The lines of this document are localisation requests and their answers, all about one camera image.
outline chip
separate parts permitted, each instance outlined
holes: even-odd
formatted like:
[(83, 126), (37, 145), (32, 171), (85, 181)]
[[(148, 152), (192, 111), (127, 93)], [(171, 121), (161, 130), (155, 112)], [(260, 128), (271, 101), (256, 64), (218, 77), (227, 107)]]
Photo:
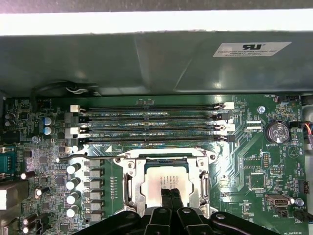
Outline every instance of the chip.
[(48, 202), (43, 202), (43, 210), (48, 210), (50, 208), (49, 203)]
[(146, 195), (147, 207), (161, 205), (161, 188), (178, 188), (184, 206), (189, 203), (189, 195), (193, 192), (187, 169), (183, 166), (150, 167), (141, 185), (142, 193)]
[(265, 189), (265, 174), (251, 173), (249, 175), (249, 188), (250, 190)]
[(69, 230), (69, 225), (68, 224), (61, 224), (60, 230), (63, 231), (65, 234), (67, 234), (67, 232)]
[(56, 178), (57, 185), (64, 185), (64, 178), (63, 177), (58, 177)]
[(58, 132), (58, 139), (64, 140), (65, 139), (65, 133), (64, 132)]
[(39, 163), (47, 163), (47, 157), (40, 157)]
[(20, 113), (20, 119), (28, 120), (28, 113)]

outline integrated circuit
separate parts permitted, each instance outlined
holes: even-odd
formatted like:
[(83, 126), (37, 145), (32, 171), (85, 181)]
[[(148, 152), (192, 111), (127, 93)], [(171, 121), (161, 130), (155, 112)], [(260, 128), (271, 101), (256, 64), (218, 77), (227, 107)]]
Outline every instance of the integrated circuit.
[(251, 173), (249, 175), (249, 188), (250, 190), (265, 189), (265, 174), (264, 173)]
[(56, 183), (57, 185), (64, 185), (64, 177), (57, 177)]

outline screw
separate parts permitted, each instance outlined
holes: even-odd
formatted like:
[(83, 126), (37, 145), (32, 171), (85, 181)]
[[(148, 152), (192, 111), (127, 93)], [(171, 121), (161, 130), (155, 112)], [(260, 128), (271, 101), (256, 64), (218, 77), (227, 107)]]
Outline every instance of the screw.
[(217, 214), (216, 217), (218, 219), (225, 219), (226, 218), (225, 215), (223, 215), (223, 214)]
[(264, 106), (259, 106), (259, 107), (258, 107), (258, 113), (259, 113), (259, 114), (265, 113), (265, 110), (266, 110), (266, 108), (265, 108)]
[(185, 214), (188, 214), (191, 212), (191, 210), (189, 208), (184, 208), (182, 209), (182, 212), (184, 212)]
[(133, 162), (128, 162), (127, 166), (128, 166), (129, 169), (134, 169), (135, 163), (133, 163)]

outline electrolytic capacitor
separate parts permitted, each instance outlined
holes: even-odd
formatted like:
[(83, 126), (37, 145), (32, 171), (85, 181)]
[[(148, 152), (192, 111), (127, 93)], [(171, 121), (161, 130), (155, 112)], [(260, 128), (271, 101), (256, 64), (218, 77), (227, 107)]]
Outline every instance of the electrolytic capacitor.
[(44, 193), (47, 193), (50, 191), (50, 188), (48, 186), (45, 186), (43, 188), (38, 188), (37, 191), (36, 191), (36, 195), (38, 197), (42, 196)]
[(21, 174), (21, 180), (28, 180), (36, 176), (36, 172), (31, 170)]
[(80, 198), (80, 192), (72, 192), (70, 196), (67, 197), (67, 203), (73, 205)]
[(54, 124), (55, 124), (54, 118), (50, 118), (50, 117), (44, 118), (44, 125), (45, 126), (50, 126), (50, 125), (54, 125)]
[(50, 126), (46, 126), (44, 128), (44, 134), (45, 135), (53, 135), (55, 133), (55, 128), (54, 127), (50, 127)]
[(12, 121), (15, 119), (15, 114), (6, 114), (4, 117), (5, 119)]
[(297, 206), (299, 206), (299, 207), (302, 207), (302, 206), (304, 206), (304, 201), (303, 201), (301, 198), (297, 198), (297, 199), (295, 200), (295, 204), (296, 204)]
[(15, 126), (15, 122), (14, 121), (6, 121), (4, 125), (6, 127), (12, 127), (12, 126)]
[(32, 223), (37, 217), (38, 217), (38, 215), (36, 213), (33, 213), (23, 220), (23, 224), (28, 225), (28, 224)]
[(28, 234), (30, 231), (32, 231), (35, 228), (35, 221), (28, 224), (26, 227), (23, 228), (23, 233)]
[(79, 178), (73, 178), (70, 181), (67, 182), (66, 187), (68, 190), (74, 189), (78, 184), (80, 183)]
[(69, 165), (67, 167), (67, 173), (68, 174), (74, 174), (76, 171), (80, 169), (81, 165), (79, 163), (74, 163), (72, 165)]
[(73, 218), (75, 214), (77, 214), (79, 211), (79, 207), (77, 205), (73, 205), (70, 207), (70, 209), (67, 210), (67, 216), (69, 218)]

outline small black component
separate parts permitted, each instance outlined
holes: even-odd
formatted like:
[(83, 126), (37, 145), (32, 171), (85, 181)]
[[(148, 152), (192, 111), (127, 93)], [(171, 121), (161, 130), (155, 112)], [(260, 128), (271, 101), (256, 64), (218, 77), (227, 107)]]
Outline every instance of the small black component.
[(23, 152), (23, 157), (24, 158), (31, 158), (33, 156), (33, 152), (30, 150), (26, 150)]
[(226, 142), (228, 143), (236, 142), (236, 136), (226, 136)]
[(301, 222), (313, 223), (313, 215), (307, 211), (294, 211), (293, 216)]
[(59, 153), (65, 152), (65, 147), (59, 147)]
[(276, 214), (281, 218), (288, 218), (288, 210), (285, 207), (275, 208)]
[(28, 120), (28, 113), (20, 113), (19, 117), (21, 120)]
[(50, 208), (49, 203), (48, 202), (43, 202), (43, 210), (46, 209), (48, 210)]
[(298, 180), (298, 190), (300, 193), (309, 194), (310, 193), (309, 182), (305, 180)]
[(47, 163), (47, 157), (40, 157), (39, 163)]
[(56, 117), (57, 121), (63, 121), (64, 119), (65, 119), (64, 113), (58, 114), (57, 117)]
[(41, 214), (35, 219), (35, 234), (42, 235), (49, 228), (48, 213)]
[(60, 230), (64, 232), (65, 234), (67, 234), (69, 230), (68, 224), (60, 224)]
[(21, 141), (21, 133), (19, 131), (6, 131), (0, 136), (2, 144), (14, 144)]
[(285, 123), (275, 121), (265, 127), (264, 135), (271, 143), (286, 143), (290, 138), (290, 130)]
[(64, 178), (63, 177), (58, 177), (56, 178), (57, 185), (64, 185)]
[(49, 102), (49, 101), (42, 102), (40, 108), (41, 109), (51, 109), (51, 102)]
[(58, 132), (58, 139), (64, 140), (65, 139), (65, 133), (64, 132)]

